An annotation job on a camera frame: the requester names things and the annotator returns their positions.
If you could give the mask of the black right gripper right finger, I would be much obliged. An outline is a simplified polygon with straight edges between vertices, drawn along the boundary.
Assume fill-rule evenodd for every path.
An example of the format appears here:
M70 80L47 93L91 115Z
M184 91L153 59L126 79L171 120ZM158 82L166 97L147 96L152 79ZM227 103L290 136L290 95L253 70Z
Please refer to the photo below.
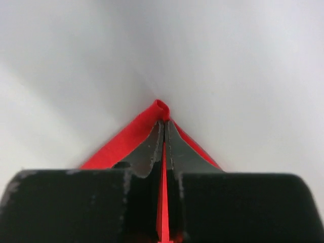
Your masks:
M312 193L297 175L227 173L165 124L169 237L174 242L323 242Z

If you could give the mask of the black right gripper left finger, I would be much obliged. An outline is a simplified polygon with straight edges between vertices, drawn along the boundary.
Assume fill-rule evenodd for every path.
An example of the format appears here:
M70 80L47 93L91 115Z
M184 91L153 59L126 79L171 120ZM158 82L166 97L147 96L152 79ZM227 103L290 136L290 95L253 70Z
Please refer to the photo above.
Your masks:
M1 200L1 242L157 242L164 123L112 168L22 170Z

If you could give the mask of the red tank top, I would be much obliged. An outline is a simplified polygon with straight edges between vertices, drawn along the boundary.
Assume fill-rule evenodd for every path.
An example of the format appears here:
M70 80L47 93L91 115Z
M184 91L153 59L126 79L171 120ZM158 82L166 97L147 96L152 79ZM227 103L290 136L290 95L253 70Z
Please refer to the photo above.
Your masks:
M178 175L217 173L218 164L155 100L92 155L83 169L130 172L123 241L183 242Z

